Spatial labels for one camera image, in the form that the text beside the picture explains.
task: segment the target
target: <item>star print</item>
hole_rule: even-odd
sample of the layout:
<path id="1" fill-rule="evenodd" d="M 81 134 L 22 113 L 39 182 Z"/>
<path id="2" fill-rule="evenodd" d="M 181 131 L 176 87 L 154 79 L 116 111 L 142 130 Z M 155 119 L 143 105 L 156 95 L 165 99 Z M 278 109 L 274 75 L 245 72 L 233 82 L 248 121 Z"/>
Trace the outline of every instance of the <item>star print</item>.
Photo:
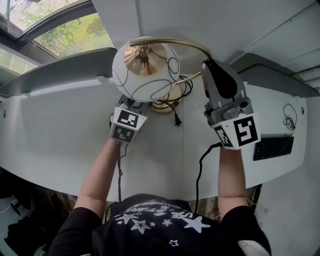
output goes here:
<path id="1" fill-rule="evenodd" d="M 134 216 L 133 214 L 123 214 L 123 217 L 120 217 L 120 218 L 116 218 L 115 220 L 118 221 L 118 220 L 124 220 L 124 224 L 127 224 L 128 221 L 130 219 L 138 219 L 138 217 Z"/>
<path id="2" fill-rule="evenodd" d="M 174 241 L 173 241 L 173 240 L 170 240 L 169 245 L 172 245 L 172 247 L 179 246 L 178 240 L 174 240 Z"/>
<path id="3" fill-rule="evenodd" d="M 171 220 L 170 219 L 165 219 L 162 223 L 163 225 L 165 225 L 166 227 L 168 227 L 169 225 L 171 225 Z"/>
<path id="4" fill-rule="evenodd" d="M 210 225 L 202 224 L 202 216 L 199 216 L 195 219 L 189 219 L 189 218 L 182 218 L 188 225 L 186 225 L 184 228 L 194 228 L 198 233 L 201 233 L 202 228 L 209 228 Z"/>
<path id="5" fill-rule="evenodd" d="M 145 229 L 150 230 L 151 228 L 146 225 L 146 221 L 137 221 L 136 219 L 132 220 L 134 222 L 134 226 L 131 228 L 131 230 L 139 230 L 141 234 L 145 232 Z"/>

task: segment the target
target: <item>white glass lamp shade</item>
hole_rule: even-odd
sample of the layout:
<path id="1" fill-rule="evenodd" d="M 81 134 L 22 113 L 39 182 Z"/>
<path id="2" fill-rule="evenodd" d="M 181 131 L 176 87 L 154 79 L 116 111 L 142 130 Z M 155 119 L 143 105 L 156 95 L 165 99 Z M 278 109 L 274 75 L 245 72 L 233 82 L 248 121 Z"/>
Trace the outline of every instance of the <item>white glass lamp shade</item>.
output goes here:
<path id="1" fill-rule="evenodd" d="M 180 75 L 180 61 L 167 43 L 130 47 L 116 53 L 112 76 L 117 88 L 138 102 L 153 102 L 170 93 Z"/>

